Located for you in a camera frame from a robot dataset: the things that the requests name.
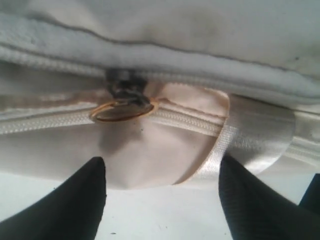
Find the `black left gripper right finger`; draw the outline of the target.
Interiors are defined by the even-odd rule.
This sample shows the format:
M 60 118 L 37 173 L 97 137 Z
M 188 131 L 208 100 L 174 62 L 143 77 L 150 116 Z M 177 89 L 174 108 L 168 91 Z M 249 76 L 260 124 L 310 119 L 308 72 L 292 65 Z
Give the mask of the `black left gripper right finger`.
M 294 204 L 250 173 L 233 157 L 220 163 L 218 193 L 234 240 L 318 240 L 320 175 Z

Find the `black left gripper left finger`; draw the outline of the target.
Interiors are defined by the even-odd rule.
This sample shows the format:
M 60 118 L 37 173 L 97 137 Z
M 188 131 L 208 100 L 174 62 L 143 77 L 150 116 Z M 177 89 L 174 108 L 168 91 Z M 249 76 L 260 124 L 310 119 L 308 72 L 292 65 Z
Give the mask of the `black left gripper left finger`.
M 51 193 L 0 223 L 2 240 L 93 240 L 106 204 L 106 166 L 93 157 Z

